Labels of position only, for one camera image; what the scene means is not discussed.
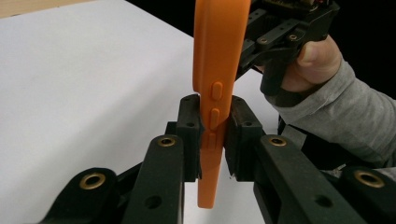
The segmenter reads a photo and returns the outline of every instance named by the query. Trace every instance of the screw hole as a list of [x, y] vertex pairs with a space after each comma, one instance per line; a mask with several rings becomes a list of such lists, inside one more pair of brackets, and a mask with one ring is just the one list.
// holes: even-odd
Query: screw hole
[[322, 207], [332, 207], [332, 200], [323, 195], [317, 195], [315, 197], [315, 203]]
[[163, 200], [160, 196], [151, 196], [145, 200], [145, 206], [148, 209], [155, 209], [159, 207], [163, 203]]
[[290, 40], [296, 40], [297, 39], [297, 35], [289, 35], [289, 39]]

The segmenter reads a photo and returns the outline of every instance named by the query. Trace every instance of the black mechanical part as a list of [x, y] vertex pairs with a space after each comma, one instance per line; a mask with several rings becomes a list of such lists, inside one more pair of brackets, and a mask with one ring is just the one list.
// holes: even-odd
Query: black mechanical part
[[[266, 175], [257, 175], [255, 188], [264, 186], [268, 189], [265, 186], [269, 181], [280, 200], [280, 210], [265, 223], [366, 223], [288, 138], [264, 135], [256, 153], [258, 174], [265, 172]], [[259, 206], [265, 209], [271, 204]]]
[[237, 181], [254, 181], [254, 146], [264, 134], [245, 100], [233, 96], [224, 148], [228, 169]]
[[203, 125], [200, 119], [200, 97], [188, 95], [180, 100], [176, 124], [176, 135], [184, 143], [184, 181], [195, 182], [201, 176], [200, 143]]
[[327, 7], [332, 4], [332, 0], [262, 0], [266, 8], [275, 10], [278, 14], [303, 18], [320, 7]]
[[120, 195], [117, 176], [106, 168], [91, 168], [73, 177], [39, 224], [109, 223]]
[[[196, 100], [195, 95], [187, 98]], [[185, 109], [199, 111], [197, 106]], [[177, 122], [169, 122], [167, 131], [174, 132]], [[340, 179], [322, 173], [288, 138], [265, 134], [236, 96], [228, 125], [230, 173], [237, 181], [254, 182], [265, 223], [394, 223], [396, 183], [388, 177], [367, 167], [347, 167]], [[118, 176], [105, 168], [81, 172], [40, 224], [182, 223], [185, 147], [181, 137], [165, 134], [151, 141], [141, 163]]]
[[183, 222], [183, 161], [180, 137], [162, 135], [151, 141], [121, 224]]
[[396, 183], [364, 166], [343, 169], [337, 188], [369, 223], [396, 223]]
[[[279, 10], [280, 7], [290, 8], [275, 3], [296, 1], [264, 2], [267, 4], [249, 14], [236, 78], [254, 65], [264, 65], [260, 89], [266, 95], [277, 95], [287, 66], [298, 57], [305, 43], [327, 37], [339, 6], [326, 2], [328, 4], [316, 5], [308, 11], [293, 10], [295, 13], [290, 13], [290, 10]], [[276, 6], [268, 7], [268, 2]]]

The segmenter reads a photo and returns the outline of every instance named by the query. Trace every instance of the orange object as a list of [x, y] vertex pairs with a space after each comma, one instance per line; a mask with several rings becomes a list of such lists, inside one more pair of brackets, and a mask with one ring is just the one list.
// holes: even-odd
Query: orange object
[[201, 140], [202, 179], [198, 206], [212, 208], [216, 198], [226, 119], [251, 0], [196, 0], [193, 89], [200, 93], [205, 131]]

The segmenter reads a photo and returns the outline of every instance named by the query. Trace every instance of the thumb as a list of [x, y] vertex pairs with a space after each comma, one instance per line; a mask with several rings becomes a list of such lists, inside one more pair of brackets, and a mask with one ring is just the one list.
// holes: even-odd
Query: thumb
[[341, 64], [341, 52], [328, 35], [325, 40], [306, 43], [297, 58], [297, 70], [308, 82], [319, 84], [332, 78]]

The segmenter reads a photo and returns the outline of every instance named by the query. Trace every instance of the metal rivet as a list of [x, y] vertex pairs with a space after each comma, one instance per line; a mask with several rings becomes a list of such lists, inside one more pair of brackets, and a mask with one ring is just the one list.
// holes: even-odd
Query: metal rivet
[[170, 137], [163, 137], [158, 140], [158, 145], [161, 147], [171, 147], [176, 143], [176, 140]]
[[106, 176], [100, 173], [84, 175], [79, 181], [79, 187], [82, 189], [97, 189], [105, 183]]
[[269, 142], [276, 146], [276, 147], [283, 147], [286, 145], [286, 141], [282, 138], [278, 138], [278, 137], [272, 137], [269, 139]]
[[384, 181], [380, 177], [370, 172], [358, 170], [355, 171], [354, 175], [357, 180], [369, 187], [380, 189], [385, 186]]

